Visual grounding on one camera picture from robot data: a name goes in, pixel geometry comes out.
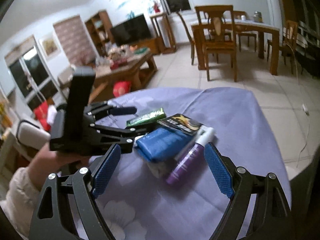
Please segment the left hand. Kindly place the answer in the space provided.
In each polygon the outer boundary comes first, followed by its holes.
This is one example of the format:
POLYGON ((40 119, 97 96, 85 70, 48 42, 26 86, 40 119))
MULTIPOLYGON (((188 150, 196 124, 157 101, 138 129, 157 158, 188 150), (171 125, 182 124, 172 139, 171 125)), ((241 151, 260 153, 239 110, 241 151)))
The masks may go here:
POLYGON ((28 176, 35 188, 41 191, 51 173, 56 173, 61 167, 74 162, 87 166, 89 157, 51 151, 47 142, 28 165, 28 176))

